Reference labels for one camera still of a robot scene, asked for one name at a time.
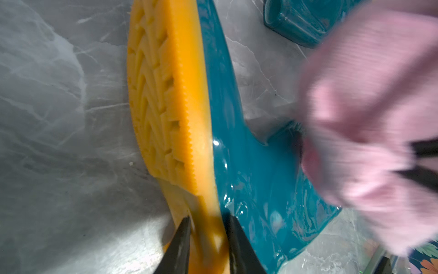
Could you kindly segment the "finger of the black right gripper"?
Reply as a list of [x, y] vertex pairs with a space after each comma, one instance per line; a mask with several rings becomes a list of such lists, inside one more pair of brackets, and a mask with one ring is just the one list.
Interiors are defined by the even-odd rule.
[[411, 143], [417, 158], [436, 158], [438, 156], [438, 138]]
[[417, 184], [430, 189], [431, 191], [438, 191], [438, 173], [430, 169], [415, 166], [411, 170], [397, 171], [397, 173]]

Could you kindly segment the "pink microfiber cloth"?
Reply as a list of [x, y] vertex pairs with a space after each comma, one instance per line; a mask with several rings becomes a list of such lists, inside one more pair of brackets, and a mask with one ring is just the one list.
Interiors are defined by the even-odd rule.
[[399, 256], [438, 234], [438, 192], [397, 173], [438, 173], [411, 147], [438, 138], [436, 1], [356, 8], [309, 58], [299, 118], [302, 168], [327, 203], [357, 210]]

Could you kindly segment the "teal rubber boot orange sole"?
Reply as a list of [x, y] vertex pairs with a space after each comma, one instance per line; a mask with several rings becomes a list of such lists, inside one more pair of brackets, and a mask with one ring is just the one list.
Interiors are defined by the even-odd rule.
[[190, 217], [189, 274], [230, 274], [227, 214], [276, 274], [340, 213], [301, 169], [298, 124], [250, 132], [213, 1], [134, 1], [127, 83], [147, 170], [176, 229]]

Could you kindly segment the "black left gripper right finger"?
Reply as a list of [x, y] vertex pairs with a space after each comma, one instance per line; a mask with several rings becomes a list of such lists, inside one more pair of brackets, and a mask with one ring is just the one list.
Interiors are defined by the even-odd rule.
[[238, 219], [227, 214], [225, 230], [229, 243], [231, 274], [266, 274]]

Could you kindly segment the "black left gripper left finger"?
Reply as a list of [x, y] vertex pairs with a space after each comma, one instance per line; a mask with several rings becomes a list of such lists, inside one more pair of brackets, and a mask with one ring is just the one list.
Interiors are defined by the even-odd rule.
[[154, 274], [188, 274], [190, 233], [191, 221], [190, 217], [186, 216], [178, 226]]

